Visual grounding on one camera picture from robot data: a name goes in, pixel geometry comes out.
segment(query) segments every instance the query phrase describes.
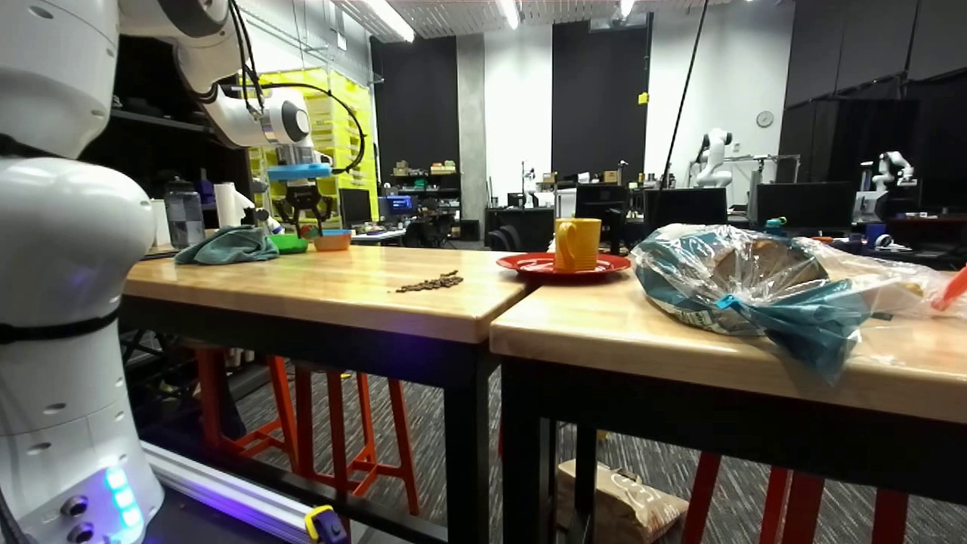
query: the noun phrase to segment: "red plate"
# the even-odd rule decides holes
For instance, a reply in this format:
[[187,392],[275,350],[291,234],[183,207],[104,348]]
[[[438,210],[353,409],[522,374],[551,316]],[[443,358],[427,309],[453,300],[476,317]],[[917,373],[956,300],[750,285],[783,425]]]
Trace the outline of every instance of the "red plate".
[[516,273],[519,277],[529,280],[545,280],[545,285],[585,285],[585,280],[607,280],[624,270],[630,270],[630,260],[617,257],[617,255],[597,255],[594,270],[582,273],[555,273],[554,270],[554,255],[506,255],[496,260],[500,270]]

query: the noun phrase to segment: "metal table leg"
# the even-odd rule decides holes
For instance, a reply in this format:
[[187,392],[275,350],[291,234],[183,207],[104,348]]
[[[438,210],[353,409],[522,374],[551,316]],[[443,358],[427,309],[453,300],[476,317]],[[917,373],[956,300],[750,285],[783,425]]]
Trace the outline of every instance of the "metal table leg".
[[504,544],[551,544],[555,484],[555,419],[531,409],[524,373],[500,369],[504,391]]
[[466,387],[443,387],[446,541],[490,541],[486,369]]
[[597,430],[577,422],[571,544],[594,541]]

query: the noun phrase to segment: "black pole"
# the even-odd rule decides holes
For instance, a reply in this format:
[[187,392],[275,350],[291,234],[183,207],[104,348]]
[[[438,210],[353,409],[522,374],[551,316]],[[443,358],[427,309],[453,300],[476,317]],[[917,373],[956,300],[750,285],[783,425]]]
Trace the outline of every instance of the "black pole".
[[910,38],[905,38],[905,59],[904,59],[904,77],[900,77],[900,100],[910,93],[910,65],[911,65],[911,44],[914,44],[914,32],[917,32],[917,11],[921,11],[921,0],[914,0],[914,7],[911,7],[911,24],[910,24]]
[[700,2],[700,18],[697,18],[697,32],[694,32],[693,61],[688,61],[688,73],[685,73],[685,85],[682,85],[682,100],[675,103],[675,119],[673,119],[673,130],[670,130],[670,142],[667,142],[667,159],[663,159],[663,174],[660,174],[660,178],[658,178],[658,188],[663,188],[667,174],[670,174],[675,127],[682,125],[682,111],[685,111],[685,96],[688,96],[688,85],[693,85],[693,69],[694,69],[694,59],[697,59],[697,44],[700,44],[700,32],[704,32],[708,2],[711,2],[711,0]]

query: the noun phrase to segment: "blue plastic bag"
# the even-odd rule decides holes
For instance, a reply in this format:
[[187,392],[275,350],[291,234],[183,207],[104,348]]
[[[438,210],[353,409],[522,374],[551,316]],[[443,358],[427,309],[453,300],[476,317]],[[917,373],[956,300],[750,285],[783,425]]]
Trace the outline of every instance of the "blue plastic bag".
[[734,226],[660,226],[633,248],[633,275],[663,316],[744,340],[769,340],[834,380],[873,316],[852,280],[830,280],[795,238]]

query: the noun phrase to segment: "yellow object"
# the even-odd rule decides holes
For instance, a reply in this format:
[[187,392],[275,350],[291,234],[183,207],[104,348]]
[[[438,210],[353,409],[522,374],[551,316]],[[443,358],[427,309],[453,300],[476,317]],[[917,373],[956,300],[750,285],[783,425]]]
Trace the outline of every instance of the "yellow object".
[[554,270],[589,273],[597,266],[602,220],[597,218],[558,218],[554,226]]
[[457,164],[453,162],[430,164],[430,175],[457,175]]
[[619,185],[619,181],[622,181],[622,171],[603,171],[603,174],[602,174],[602,181],[603,181],[603,185]]
[[347,544],[349,541],[328,506],[305,510],[301,530],[311,544]]

